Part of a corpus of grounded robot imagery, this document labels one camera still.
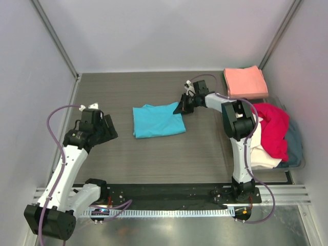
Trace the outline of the turquoise t shirt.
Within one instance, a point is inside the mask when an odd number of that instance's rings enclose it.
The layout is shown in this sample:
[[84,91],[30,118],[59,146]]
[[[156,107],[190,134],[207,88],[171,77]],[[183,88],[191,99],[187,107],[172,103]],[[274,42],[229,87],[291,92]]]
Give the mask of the turquoise t shirt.
[[134,107],[133,135],[137,139],[171,136],[186,132],[181,114],[174,114],[178,102],[163,106]]

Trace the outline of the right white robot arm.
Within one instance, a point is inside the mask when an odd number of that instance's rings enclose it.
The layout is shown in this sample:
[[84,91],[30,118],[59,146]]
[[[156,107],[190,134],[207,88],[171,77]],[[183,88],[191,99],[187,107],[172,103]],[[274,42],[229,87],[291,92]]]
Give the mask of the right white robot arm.
[[181,95],[174,114],[190,114],[196,107],[204,107],[222,114],[222,124],[233,150],[234,171],[231,197],[235,202],[247,202],[255,192],[255,180],[251,171],[251,141],[257,127],[251,106],[244,99],[230,99],[210,92],[204,80],[184,84],[186,92]]

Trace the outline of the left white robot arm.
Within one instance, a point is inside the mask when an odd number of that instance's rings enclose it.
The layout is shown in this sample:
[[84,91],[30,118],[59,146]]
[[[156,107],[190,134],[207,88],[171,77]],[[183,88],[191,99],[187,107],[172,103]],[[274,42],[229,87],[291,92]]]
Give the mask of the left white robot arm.
[[43,236],[68,240],[82,212],[92,204],[105,204],[109,198],[106,181],[96,178],[88,179],[80,191],[69,196],[91,149],[118,137],[109,114],[94,105],[80,110],[81,118],[59,145],[62,156],[45,191],[36,204],[29,204],[24,210],[31,231],[40,240]]

